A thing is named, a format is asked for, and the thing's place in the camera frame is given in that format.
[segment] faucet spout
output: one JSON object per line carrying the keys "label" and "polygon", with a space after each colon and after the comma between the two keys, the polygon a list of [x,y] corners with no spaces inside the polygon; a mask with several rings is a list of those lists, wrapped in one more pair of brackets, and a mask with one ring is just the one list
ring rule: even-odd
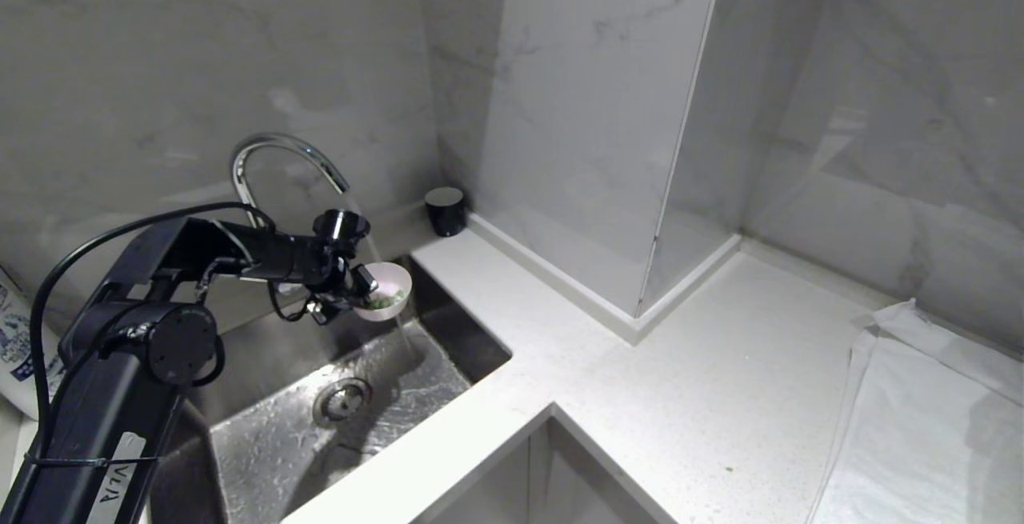
{"label": "faucet spout", "polygon": [[[338,193],[347,191],[348,182],[341,175],[341,171],[334,166],[328,157],[315,148],[313,144],[310,144],[308,141],[299,140],[299,138],[289,134],[256,133],[239,142],[234,147],[234,151],[231,152],[231,184],[234,185],[234,192],[238,192],[242,204],[249,204],[250,207],[256,207],[256,199],[253,198],[253,193],[249,189],[249,181],[246,179],[246,162],[249,160],[249,156],[252,156],[252,152],[266,147],[285,148],[289,152],[293,152],[293,155],[302,156],[302,159],[321,171],[324,178],[327,178],[331,187],[335,188]],[[255,228],[262,228],[263,226],[263,221],[256,218],[256,215],[253,214],[249,214],[249,222]]]}

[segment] white bottle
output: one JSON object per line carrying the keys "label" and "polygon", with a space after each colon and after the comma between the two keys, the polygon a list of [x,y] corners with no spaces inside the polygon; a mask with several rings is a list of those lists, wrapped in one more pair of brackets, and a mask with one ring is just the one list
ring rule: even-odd
{"label": "white bottle", "polygon": [[[29,305],[3,269],[0,269],[0,393],[33,420],[39,420],[36,385],[32,379],[29,348]],[[57,337],[43,324],[43,353],[50,397],[63,377],[57,356]]]}

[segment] black cup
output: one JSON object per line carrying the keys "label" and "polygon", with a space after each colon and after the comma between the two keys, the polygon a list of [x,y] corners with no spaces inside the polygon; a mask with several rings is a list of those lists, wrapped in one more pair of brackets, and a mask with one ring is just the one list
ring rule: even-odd
{"label": "black cup", "polygon": [[427,192],[427,215],[438,236],[454,236],[466,228],[466,199],[462,189],[445,185]]}

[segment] black cable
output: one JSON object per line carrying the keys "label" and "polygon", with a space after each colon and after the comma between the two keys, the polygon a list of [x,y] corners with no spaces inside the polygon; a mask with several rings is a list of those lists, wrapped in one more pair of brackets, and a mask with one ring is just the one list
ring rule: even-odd
{"label": "black cable", "polygon": [[206,295],[210,292],[210,287],[213,285],[213,279],[216,276],[214,273],[215,269],[220,268],[220,266],[242,266],[242,268],[248,268],[249,262],[240,261],[238,258],[213,258],[209,266],[206,266],[203,275],[196,283],[196,304],[199,306],[206,305]]}
{"label": "black cable", "polygon": [[224,341],[220,339],[220,335],[217,335],[217,337],[213,339],[213,349],[216,350],[217,353],[217,363],[213,364],[213,370],[211,370],[209,375],[194,382],[193,388],[200,388],[208,385],[208,383],[215,381],[217,377],[220,376],[220,372],[224,372],[224,364],[227,364],[227,353],[224,352]]}
{"label": "black cable", "polygon": [[99,236],[94,236],[91,241],[82,244],[79,248],[76,248],[70,255],[66,255],[65,258],[58,262],[50,273],[43,279],[43,282],[39,285],[39,290],[36,292],[35,301],[32,303],[32,313],[29,317],[29,344],[31,348],[32,357],[32,367],[33,367],[33,380],[36,385],[36,404],[39,408],[39,434],[37,435],[37,442],[39,442],[38,450],[36,455],[40,460],[45,460],[46,450],[49,447],[49,440],[52,436],[52,423],[50,422],[50,400],[49,400],[49,386],[46,382],[46,357],[43,353],[43,314],[46,312],[46,301],[49,298],[51,292],[53,292],[54,287],[60,277],[84,255],[89,254],[95,248],[102,246],[102,244],[109,243],[117,238],[117,236],[124,236],[125,233],[134,232],[135,229],[145,228],[147,225],[158,224],[158,222],[164,222],[167,220],[174,220],[175,218],[187,217],[187,215],[211,213],[212,211],[226,211],[226,210],[242,210],[248,211],[250,214],[256,214],[264,222],[270,232],[274,232],[276,225],[273,220],[264,213],[260,211],[259,208],[249,206],[249,204],[242,203],[215,203],[215,204],[203,204],[200,207],[187,207],[181,208],[178,211],[169,211],[169,213],[152,215],[148,218],[142,218],[135,222],[128,222],[128,224],[118,226],[118,228],[110,229],[106,232],[100,233]]}
{"label": "black cable", "polygon": [[25,462],[42,468],[106,468],[123,464],[152,463],[160,456],[139,456],[137,458],[37,458],[31,452],[25,453]]}
{"label": "black cable", "polygon": [[270,282],[270,280],[267,280],[266,282],[266,294],[270,297],[270,306],[273,306],[273,313],[276,313],[278,317],[281,317],[282,320],[285,320],[286,322],[298,322],[301,317],[306,315],[306,305],[309,304],[308,299],[306,299],[306,302],[302,303],[302,308],[297,309],[297,311],[293,313],[285,313],[282,311],[281,305],[278,304],[278,288],[275,288],[273,282]]}

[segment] label on robot arm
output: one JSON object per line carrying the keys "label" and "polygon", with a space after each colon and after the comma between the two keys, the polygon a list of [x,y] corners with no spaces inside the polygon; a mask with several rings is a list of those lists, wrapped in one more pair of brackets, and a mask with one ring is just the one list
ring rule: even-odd
{"label": "label on robot arm", "polygon": [[[132,432],[125,432],[121,435],[118,447],[114,448],[114,455],[111,460],[137,458],[142,455],[143,448],[145,448],[145,438]],[[111,524],[117,521],[118,513],[121,512],[121,505],[124,503],[125,493],[131,484],[136,466],[138,465],[118,464],[106,467],[103,484],[99,487],[96,499],[92,503],[92,510],[89,512],[89,519],[85,521],[85,524]]]}

